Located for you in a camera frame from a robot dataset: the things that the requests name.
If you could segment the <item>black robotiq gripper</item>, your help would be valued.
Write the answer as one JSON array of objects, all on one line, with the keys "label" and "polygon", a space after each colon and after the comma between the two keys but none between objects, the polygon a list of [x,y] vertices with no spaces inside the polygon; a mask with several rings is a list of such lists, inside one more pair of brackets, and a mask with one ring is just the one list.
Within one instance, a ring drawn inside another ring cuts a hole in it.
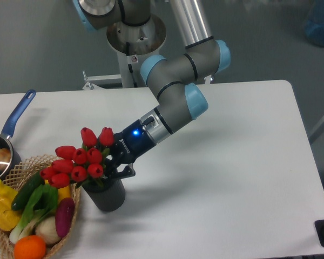
[{"label": "black robotiq gripper", "polygon": [[[135,160],[154,148],[157,143],[145,129],[143,122],[138,119],[121,132],[113,135],[114,143],[110,146],[112,160],[105,161],[105,176],[108,179],[124,179],[134,177]],[[122,171],[117,165],[125,165]]]}]

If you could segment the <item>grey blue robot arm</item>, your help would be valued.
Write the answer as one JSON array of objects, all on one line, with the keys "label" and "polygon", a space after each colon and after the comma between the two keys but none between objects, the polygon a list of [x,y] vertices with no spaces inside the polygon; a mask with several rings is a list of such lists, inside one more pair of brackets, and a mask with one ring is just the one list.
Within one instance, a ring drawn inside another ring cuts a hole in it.
[{"label": "grey blue robot arm", "polygon": [[166,39],[163,21],[151,12],[150,1],[74,1],[89,30],[107,29],[117,52],[124,87],[148,87],[158,106],[114,135],[105,176],[111,180],[134,176],[135,160],[196,120],[208,109],[197,81],[230,65],[226,43],[215,40],[201,1],[171,1],[185,53],[173,60],[159,54]]}]

